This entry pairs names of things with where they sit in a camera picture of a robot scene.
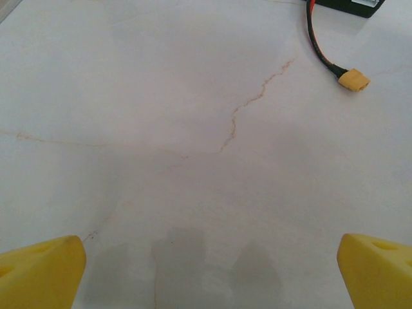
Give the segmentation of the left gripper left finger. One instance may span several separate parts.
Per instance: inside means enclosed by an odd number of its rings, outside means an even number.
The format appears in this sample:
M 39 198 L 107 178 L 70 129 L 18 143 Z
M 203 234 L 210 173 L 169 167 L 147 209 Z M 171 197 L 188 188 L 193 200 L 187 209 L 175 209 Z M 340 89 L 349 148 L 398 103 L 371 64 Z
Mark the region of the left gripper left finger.
M 1 308 L 71 308 L 86 267 L 78 236 L 1 254 Z

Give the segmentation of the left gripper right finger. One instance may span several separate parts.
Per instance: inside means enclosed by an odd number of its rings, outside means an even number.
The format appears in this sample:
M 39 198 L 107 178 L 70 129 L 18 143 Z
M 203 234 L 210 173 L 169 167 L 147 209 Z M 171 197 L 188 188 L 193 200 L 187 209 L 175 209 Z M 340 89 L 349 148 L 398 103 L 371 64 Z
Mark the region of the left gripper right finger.
M 411 308 L 411 247 L 345 234 L 337 263 L 354 308 Z

